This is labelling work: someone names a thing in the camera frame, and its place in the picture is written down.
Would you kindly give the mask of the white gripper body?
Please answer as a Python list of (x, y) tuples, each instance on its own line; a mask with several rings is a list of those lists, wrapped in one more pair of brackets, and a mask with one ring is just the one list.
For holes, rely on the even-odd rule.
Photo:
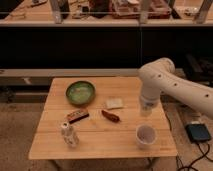
[(148, 100), (143, 96), (139, 97), (140, 115), (147, 117), (152, 114), (152, 110), (157, 106), (158, 100)]

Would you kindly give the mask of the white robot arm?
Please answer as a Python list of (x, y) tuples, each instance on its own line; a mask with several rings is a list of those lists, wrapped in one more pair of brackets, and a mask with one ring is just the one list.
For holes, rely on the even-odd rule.
[(175, 65), (169, 58), (160, 58), (143, 65), (139, 70), (142, 87), (141, 108), (157, 106), (162, 92), (213, 119), (213, 88), (182, 79), (174, 74)]

